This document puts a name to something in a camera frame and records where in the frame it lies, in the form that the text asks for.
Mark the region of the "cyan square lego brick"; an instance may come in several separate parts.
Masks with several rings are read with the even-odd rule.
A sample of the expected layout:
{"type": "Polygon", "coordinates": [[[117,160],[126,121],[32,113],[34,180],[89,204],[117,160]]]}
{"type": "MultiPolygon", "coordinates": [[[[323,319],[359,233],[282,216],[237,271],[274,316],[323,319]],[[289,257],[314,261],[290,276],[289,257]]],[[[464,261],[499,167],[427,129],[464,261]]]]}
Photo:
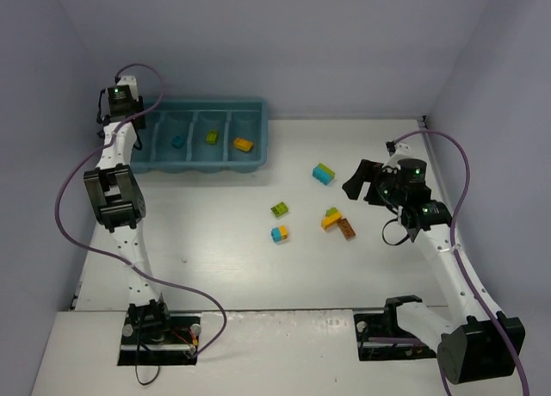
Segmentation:
{"type": "Polygon", "coordinates": [[[176,149],[184,147],[185,143],[186,143],[186,140],[180,135],[174,136],[171,139],[171,145],[176,149]]]}

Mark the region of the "small green lego brick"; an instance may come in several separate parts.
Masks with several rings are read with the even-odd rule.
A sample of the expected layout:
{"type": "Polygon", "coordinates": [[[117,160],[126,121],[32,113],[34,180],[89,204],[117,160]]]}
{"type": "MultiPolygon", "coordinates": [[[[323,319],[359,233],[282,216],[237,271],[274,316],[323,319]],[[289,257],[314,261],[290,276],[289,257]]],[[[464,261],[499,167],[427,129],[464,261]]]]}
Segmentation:
{"type": "Polygon", "coordinates": [[[325,212],[325,217],[326,218],[329,218],[329,217],[337,217],[338,219],[341,217],[341,213],[338,211],[338,209],[336,207],[330,207],[326,212],[325,212]]]}

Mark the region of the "green long lego brick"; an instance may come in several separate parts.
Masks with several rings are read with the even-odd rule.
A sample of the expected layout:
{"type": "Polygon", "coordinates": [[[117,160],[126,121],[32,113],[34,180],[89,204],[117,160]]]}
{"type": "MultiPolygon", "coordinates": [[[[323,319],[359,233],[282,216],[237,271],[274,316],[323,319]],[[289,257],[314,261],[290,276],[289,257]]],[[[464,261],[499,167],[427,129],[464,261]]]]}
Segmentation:
{"type": "Polygon", "coordinates": [[[325,164],[322,164],[322,163],[319,163],[318,165],[324,172],[326,172],[330,177],[331,179],[334,179],[335,177],[335,172],[330,169],[329,167],[327,167],[325,164]]]}

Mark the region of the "cyan long lego brick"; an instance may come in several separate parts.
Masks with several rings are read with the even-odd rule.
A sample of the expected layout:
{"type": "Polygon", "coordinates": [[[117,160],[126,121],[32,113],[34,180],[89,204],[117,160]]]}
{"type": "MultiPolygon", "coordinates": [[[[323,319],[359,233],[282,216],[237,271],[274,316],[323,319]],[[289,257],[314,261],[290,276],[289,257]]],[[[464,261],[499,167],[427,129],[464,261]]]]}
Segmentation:
{"type": "Polygon", "coordinates": [[[326,172],[324,172],[318,165],[319,164],[317,164],[313,168],[313,171],[312,171],[313,177],[319,182],[323,183],[324,185],[329,185],[333,181],[333,179],[331,179],[331,177],[326,172]]]}

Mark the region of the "yellow long lego brick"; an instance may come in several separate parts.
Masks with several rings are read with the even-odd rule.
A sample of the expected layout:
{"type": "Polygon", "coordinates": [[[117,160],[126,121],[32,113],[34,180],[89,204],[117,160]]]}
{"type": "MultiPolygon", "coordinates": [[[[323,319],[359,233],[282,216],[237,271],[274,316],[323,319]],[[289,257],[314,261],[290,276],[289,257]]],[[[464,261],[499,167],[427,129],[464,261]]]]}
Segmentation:
{"type": "Polygon", "coordinates": [[[320,223],[321,228],[324,231],[327,231],[328,229],[336,225],[341,219],[342,219],[341,213],[334,213],[332,215],[326,216],[321,220],[321,223],[320,223]]]}

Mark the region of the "green square lego brick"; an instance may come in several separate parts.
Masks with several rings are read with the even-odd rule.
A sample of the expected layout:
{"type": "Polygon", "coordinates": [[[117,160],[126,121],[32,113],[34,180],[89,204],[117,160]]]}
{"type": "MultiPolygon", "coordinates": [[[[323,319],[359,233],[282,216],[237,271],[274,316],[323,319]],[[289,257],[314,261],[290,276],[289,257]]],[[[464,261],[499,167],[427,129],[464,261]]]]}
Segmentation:
{"type": "Polygon", "coordinates": [[[271,207],[270,211],[276,218],[281,218],[283,215],[289,212],[289,209],[287,204],[284,201],[281,201],[271,207]]]}

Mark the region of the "orange lego brick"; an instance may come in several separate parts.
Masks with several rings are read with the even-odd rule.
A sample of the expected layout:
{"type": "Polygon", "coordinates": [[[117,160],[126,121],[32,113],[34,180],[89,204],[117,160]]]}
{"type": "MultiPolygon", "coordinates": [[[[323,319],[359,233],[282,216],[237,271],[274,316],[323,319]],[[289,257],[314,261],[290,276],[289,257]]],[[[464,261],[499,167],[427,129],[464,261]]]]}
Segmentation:
{"type": "Polygon", "coordinates": [[[249,152],[253,148],[253,146],[254,143],[252,141],[249,141],[248,139],[237,137],[233,141],[233,147],[242,152],[249,152]]]}

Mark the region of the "small yellow lego brick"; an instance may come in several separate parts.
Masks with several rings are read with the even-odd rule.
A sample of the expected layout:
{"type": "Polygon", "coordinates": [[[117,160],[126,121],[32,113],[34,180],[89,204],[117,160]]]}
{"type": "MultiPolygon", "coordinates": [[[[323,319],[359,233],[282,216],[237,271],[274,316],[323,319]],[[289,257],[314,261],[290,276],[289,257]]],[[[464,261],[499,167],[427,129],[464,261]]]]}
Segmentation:
{"type": "Polygon", "coordinates": [[[279,226],[278,227],[279,233],[283,238],[286,238],[288,236],[288,229],[285,226],[279,226]]]}

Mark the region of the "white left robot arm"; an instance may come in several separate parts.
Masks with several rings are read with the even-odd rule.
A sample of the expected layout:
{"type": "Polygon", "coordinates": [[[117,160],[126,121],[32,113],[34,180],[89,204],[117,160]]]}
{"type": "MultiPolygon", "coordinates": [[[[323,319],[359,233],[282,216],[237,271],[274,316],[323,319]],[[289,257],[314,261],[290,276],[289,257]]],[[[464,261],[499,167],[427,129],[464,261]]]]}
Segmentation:
{"type": "Polygon", "coordinates": [[[84,173],[96,220],[113,237],[124,259],[129,305],[126,329],[138,343],[161,343],[170,329],[169,315],[158,287],[149,280],[151,266],[145,250],[145,199],[130,168],[137,129],[145,125],[136,79],[121,77],[107,88],[109,113],[100,119],[104,144],[95,169],[84,173]]]}

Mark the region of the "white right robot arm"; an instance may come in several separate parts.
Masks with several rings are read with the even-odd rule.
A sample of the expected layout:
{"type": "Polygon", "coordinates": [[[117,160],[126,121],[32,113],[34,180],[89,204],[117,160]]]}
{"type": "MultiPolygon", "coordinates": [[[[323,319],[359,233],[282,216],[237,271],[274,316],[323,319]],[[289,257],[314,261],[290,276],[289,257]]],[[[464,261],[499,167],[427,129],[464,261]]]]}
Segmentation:
{"type": "Polygon", "coordinates": [[[427,164],[395,155],[387,164],[363,159],[342,186],[351,200],[360,197],[386,207],[406,230],[406,240],[423,254],[447,301],[451,317],[431,311],[416,295],[385,302],[382,342],[419,341],[435,353],[444,377],[452,384],[507,377],[525,338],[519,318],[507,317],[489,297],[467,259],[457,258],[460,246],[452,235],[452,216],[433,199],[425,181],[427,164]]]}

